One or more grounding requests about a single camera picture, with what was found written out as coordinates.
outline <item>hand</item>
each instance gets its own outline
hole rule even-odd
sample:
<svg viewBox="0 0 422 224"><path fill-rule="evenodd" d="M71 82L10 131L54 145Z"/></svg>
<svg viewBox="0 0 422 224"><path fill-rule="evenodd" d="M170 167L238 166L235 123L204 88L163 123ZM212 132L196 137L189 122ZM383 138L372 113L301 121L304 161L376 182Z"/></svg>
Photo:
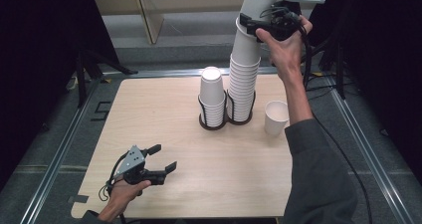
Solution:
<svg viewBox="0 0 422 224"><path fill-rule="evenodd" d="M111 196L105 209L100 213L99 219L106 222L112 222L115 217L124 212L139 191L150 186L149 180L141 181L135 185L130 185L121 178L117 178L113 185Z"/></svg>
<svg viewBox="0 0 422 224"><path fill-rule="evenodd" d="M300 16L301 24L308 32L313 28L313 24L304 16ZM270 50L270 62L277 68L277 73L284 83L301 80L301 55L302 55L302 35L296 31L285 41L277 41L264 29L257 29L257 37L266 43Z"/></svg>
<svg viewBox="0 0 422 224"><path fill-rule="evenodd" d="M301 24L307 33L313 24L301 16ZM282 79L289 105L290 125L313 118L307 94L302 83L301 54L302 35L296 31L289 39L279 42L263 29L257 29L257 37L265 42L271 50L270 61L276 65L277 73Z"/></svg>

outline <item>wooden table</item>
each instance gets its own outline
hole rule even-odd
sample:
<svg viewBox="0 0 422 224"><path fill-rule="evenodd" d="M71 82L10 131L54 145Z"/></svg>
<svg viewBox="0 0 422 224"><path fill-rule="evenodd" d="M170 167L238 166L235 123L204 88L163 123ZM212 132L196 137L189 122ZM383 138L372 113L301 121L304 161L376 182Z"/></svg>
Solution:
<svg viewBox="0 0 422 224"><path fill-rule="evenodd" d="M224 87L229 77L224 76ZM285 134L264 132L264 107L285 101L277 75L259 75L253 118L219 130L199 124L200 77L130 79L121 83L97 144L72 215L101 211L98 193L118 158L136 144L157 143L161 151L146 158L145 168L162 170L177 161L165 184L151 186L133 200L126 217L220 218L283 216L291 189L292 158Z"/></svg>

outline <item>cup stack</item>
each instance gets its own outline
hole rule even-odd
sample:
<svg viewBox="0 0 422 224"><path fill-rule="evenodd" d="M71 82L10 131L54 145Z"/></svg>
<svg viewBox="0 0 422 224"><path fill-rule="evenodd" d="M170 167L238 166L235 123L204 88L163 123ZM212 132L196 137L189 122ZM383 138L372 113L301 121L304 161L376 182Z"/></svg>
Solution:
<svg viewBox="0 0 422 224"><path fill-rule="evenodd" d="M226 93L224 92L223 79L218 68L207 67L202 72L198 101L202 126L212 129L224 125Z"/></svg>
<svg viewBox="0 0 422 224"><path fill-rule="evenodd" d="M270 9L275 0L245 0L241 13L253 20L267 21L261 18L264 10ZM230 57L230 87L228 90L227 115L232 123L243 124L252 117L255 101L255 82L260 66L261 44L257 38L247 34L246 27L236 19L237 32Z"/></svg>

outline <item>jacket sleeve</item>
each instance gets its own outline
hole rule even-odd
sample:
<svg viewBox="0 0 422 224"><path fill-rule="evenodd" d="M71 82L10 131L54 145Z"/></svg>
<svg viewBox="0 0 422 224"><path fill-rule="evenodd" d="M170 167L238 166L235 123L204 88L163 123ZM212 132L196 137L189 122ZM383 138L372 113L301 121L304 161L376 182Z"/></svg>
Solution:
<svg viewBox="0 0 422 224"><path fill-rule="evenodd" d="M109 222L104 222L104 221L99 220L97 218L98 216L99 216L99 213L95 211L87 211L82 217L79 224L111 224Z"/></svg>
<svg viewBox="0 0 422 224"><path fill-rule="evenodd" d="M300 121L285 132L293 168L283 223L353 223L357 205L353 183L317 121Z"/></svg>

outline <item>metal frame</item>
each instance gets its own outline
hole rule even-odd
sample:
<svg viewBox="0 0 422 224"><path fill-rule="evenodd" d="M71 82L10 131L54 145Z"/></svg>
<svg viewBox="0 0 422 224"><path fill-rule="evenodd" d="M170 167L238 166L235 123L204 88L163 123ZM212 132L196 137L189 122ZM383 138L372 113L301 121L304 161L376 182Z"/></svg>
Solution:
<svg viewBox="0 0 422 224"><path fill-rule="evenodd" d="M229 68L220 68L222 75L229 75ZM119 72L115 73L105 73L105 78L122 78L122 79L142 79L142 78L166 78L166 77L192 77L200 76L202 69L190 69L190 70L171 70L171 71L148 71L148 72L139 72L134 75L124 75ZM276 69L273 67L262 67L259 68L258 74L275 74ZM335 85L335 81L330 76L325 78L325 81L330 85ZM27 208L27 211L21 221L21 224L30 224L35 223L35 220L38 217L41 208L51 190L51 187L56 179L56 176L59 172L60 166L66 157L67 151L70 147L70 144L74 138L75 132L78 129L82 118L84 117L87 107L90 103L91 97L100 83L100 79L94 80L92 86L89 89L89 95L84 102L84 104L77 109L75 116L51 162L49 168L47 169L37 191L35 192L32 200ZM356 144L358 145L360 151L365 158L366 163L368 164L375 180L377 181L379 188L387 200L394 216L396 217L399 223L414 223L412 217L410 216L405 204L402 201L402 198L395 187L394 183L388 177L385 169L380 163L378 157L376 156L374 150L372 149L369 141L367 140L365 134L360 128L359 123L351 112L348 104L343 100L337 92L331 92L334 101L336 102L341 114L346 121L350 132L352 133Z"/></svg>

